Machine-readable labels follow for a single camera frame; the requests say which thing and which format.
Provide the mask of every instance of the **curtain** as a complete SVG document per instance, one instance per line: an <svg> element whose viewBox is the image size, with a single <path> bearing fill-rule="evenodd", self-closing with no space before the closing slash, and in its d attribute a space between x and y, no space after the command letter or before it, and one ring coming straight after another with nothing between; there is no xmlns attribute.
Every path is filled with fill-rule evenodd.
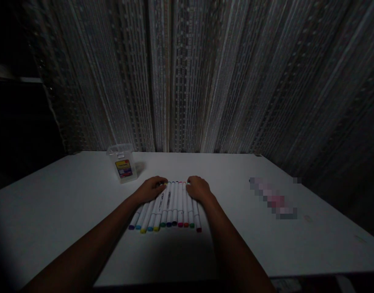
<svg viewBox="0 0 374 293"><path fill-rule="evenodd" d="M28 0L67 153L259 153L339 210L374 172L374 0Z"/></svg>

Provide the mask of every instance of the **clear plastic box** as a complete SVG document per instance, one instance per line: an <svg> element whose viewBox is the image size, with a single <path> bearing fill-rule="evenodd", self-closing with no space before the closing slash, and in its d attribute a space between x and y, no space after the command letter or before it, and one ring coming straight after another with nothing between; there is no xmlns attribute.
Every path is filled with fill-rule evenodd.
<svg viewBox="0 0 374 293"><path fill-rule="evenodd" d="M132 144L116 144L107 149L113 168L120 183L126 183L138 178L133 158Z"/></svg>

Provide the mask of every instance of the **white marker barrel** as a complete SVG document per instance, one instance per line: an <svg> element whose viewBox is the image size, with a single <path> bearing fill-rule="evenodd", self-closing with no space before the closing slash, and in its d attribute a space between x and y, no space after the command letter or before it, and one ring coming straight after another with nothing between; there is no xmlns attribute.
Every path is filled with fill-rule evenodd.
<svg viewBox="0 0 374 293"><path fill-rule="evenodd" d="M166 187L165 187L164 191L161 192L161 194L159 195L160 203L158 205L158 209L156 210L156 214L161 214L162 213L162 207L164 205L166 205L165 196L166 196L166 194L167 194L166 192L168 190L168 183L165 183L165 185L166 185Z"/></svg>
<svg viewBox="0 0 374 293"><path fill-rule="evenodd" d="M183 226L183 183L179 182L179 191L177 194L177 225Z"/></svg>
<svg viewBox="0 0 374 293"><path fill-rule="evenodd" d="M153 231L153 229L154 229L155 216L158 213L158 207L160 206L161 196L164 196L164 192L162 192L160 195L158 195L155 199L153 211L151 212L151 216L150 216L150 220L149 220L149 225L147 227L148 231Z"/></svg>
<svg viewBox="0 0 374 293"><path fill-rule="evenodd" d="M176 183L172 182L171 186L171 196L168 198L168 204L166 205L168 208L168 214L166 216L166 226L170 227L172 225L172 215L173 215L173 201L175 198L175 186Z"/></svg>
<svg viewBox="0 0 374 293"><path fill-rule="evenodd" d="M129 225L129 230L134 230L135 229L135 225L137 224L138 222L138 218L139 218L139 215L141 214L141 211L143 209L143 205L141 205L137 211L135 212L134 216L133 216L133 219L131 220L131 223Z"/></svg>
<svg viewBox="0 0 374 293"><path fill-rule="evenodd" d="M142 209L142 212L141 214L139 215L139 218L138 218L138 221L137 221L137 225L135 226L135 228L137 230L141 230L141 226L142 226L142 223L143 223L143 219L145 218L145 215L146 215L146 212L147 212L147 208L149 207L149 203L145 203L143 205L143 209Z"/></svg>
<svg viewBox="0 0 374 293"><path fill-rule="evenodd" d="M149 207L147 208L145 218L143 219L143 223L142 223L142 227L141 227L141 233L143 233L143 234L146 233L147 226L148 226L149 220L150 220L150 216L151 216L151 213L153 211L154 203L155 203L155 200L153 199L149 203Z"/></svg>
<svg viewBox="0 0 374 293"><path fill-rule="evenodd" d="M173 196L172 226L177 225L177 202L179 200L179 182L175 182L175 195Z"/></svg>
<svg viewBox="0 0 374 293"><path fill-rule="evenodd" d="M184 227L188 227L187 190L185 182L183 182L183 218Z"/></svg>
<svg viewBox="0 0 374 293"><path fill-rule="evenodd" d="M192 198L187 192L187 209L188 209L188 219L190 222L190 227L195 227L195 221L194 221L194 209L192 207Z"/></svg>
<svg viewBox="0 0 374 293"><path fill-rule="evenodd" d="M166 226L166 217L168 216L168 202L169 202L169 197L171 196L171 188L172 188L172 182L168 182L168 185L166 186L166 190L165 190L164 201L162 202L162 207L161 207L161 220L160 220L161 227Z"/></svg>
<svg viewBox="0 0 374 293"><path fill-rule="evenodd" d="M199 210L198 210L198 203L196 200L192 200L192 207L194 209L194 220L195 220L195 227L197 232L202 232L202 226L200 224L200 216L199 216Z"/></svg>
<svg viewBox="0 0 374 293"><path fill-rule="evenodd" d="M158 232L160 230L161 214L157 214L154 220L154 231Z"/></svg>
<svg viewBox="0 0 374 293"><path fill-rule="evenodd" d="M150 231L153 231L154 229L154 220L155 220L155 214L151 213L151 216L150 216L150 220L149 220L149 224L147 226L147 230L150 232Z"/></svg>

